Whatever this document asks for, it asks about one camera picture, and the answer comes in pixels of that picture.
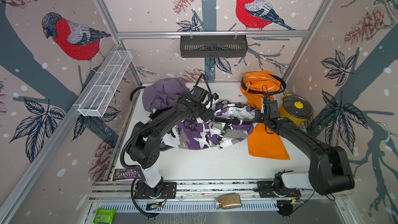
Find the lilac purple trousers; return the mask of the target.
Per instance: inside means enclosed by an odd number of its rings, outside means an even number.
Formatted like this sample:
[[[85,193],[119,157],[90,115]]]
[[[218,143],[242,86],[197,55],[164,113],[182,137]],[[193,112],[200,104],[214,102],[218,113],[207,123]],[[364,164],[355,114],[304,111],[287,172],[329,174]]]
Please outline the lilac purple trousers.
[[[175,101],[188,92],[189,88],[183,78],[162,79],[144,89],[142,96],[144,110],[152,113],[153,110],[173,107]]]

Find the purple camouflage trousers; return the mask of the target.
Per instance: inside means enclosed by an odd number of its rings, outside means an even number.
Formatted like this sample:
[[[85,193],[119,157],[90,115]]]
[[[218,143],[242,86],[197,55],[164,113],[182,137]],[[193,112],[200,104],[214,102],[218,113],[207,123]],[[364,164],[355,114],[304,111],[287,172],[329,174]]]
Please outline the purple camouflage trousers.
[[[215,116],[238,116],[246,119],[255,118],[255,109],[246,104],[234,104],[227,100],[215,103]],[[203,122],[201,119],[190,117],[169,131],[162,138],[162,151],[171,148],[202,150],[217,147],[219,149],[246,141],[257,124],[232,125],[229,123]]]

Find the orange trousers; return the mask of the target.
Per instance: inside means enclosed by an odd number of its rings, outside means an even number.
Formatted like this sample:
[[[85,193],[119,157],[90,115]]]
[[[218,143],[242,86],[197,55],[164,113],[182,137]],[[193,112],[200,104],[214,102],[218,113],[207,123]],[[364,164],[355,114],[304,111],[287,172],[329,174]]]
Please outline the orange trousers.
[[[264,76],[265,74],[272,74],[268,71],[250,72],[246,73],[243,77]],[[240,88],[241,93],[247,99],[247,105],[255,110],[261,109],[261,101],[265,95],[251,94],[244,92]],[[274,95],[266,95],[270,99],[274,99]],[[253,157],[276,159],[276,160],[289,160],[289,154],[286,151],[281,138],[271,132],[263,123],[258,123],[253,132],[248,137],[248,151]]]

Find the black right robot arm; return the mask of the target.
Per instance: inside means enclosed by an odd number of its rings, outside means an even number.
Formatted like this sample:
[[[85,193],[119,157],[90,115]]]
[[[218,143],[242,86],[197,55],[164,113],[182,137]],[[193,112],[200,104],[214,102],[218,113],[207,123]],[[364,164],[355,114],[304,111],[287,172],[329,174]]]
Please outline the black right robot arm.
[[[277,102],[268,96],[263,97],[261,104],[261,109],[255,112],[255,122],[263,123],[266,131],[288,140],[310,160],[307,172],[275,174],[277,194],[283,194],[287,189],[309,189],[326,196],[354,189],[347,152],[342,147],[321,142],[301,130],[292,120],[281,117]]]

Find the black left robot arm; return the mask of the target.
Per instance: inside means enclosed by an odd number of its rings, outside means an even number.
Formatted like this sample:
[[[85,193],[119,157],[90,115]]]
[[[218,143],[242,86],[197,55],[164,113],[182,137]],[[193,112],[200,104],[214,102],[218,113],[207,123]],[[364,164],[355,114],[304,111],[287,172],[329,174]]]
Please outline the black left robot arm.
[[[130,138],[123,145],[120,163],[125,169],[138,169],[140,176],[131,184],[131,199],[136,209],[147,217],[156,219],[159,213],[147,213],[140,208],[134,198],[134,188],[143,179],[144,188],[151,197],[159,197],[167,191],[163,189],[163,177],[160,175],[156,161],[160,155],[162,138],[178,123],[189,117],[200,117],[208,122],[214,116],[212,111],[213,97],[205,74],[201,74],[194,87],[175,101],[175,106],[157,120],[147,123],[138,122]]]

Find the black belt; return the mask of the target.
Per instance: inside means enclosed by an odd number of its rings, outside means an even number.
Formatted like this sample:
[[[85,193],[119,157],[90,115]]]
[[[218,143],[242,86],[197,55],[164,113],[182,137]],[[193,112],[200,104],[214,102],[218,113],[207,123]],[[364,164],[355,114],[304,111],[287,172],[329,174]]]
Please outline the black belt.
[[[244,92],[261,95],[276,95],[283,93],[286,83],[278,76],[265,74],[264,76],[243,77],[240,87]]]
[[[233,117],[213,116],[212,120],[215,122],[229,123],[232,125],[248,125],[256,123],[254,119],[246,119],[238,116],[233,116]]]
[[[137,93],[140,90],[145,89],[145,88],[146,88],[146,86],[140,86],[140,87],[135,88],[130,94],[130,102],[133,101],[133,97],[134,97],[135,93]]]

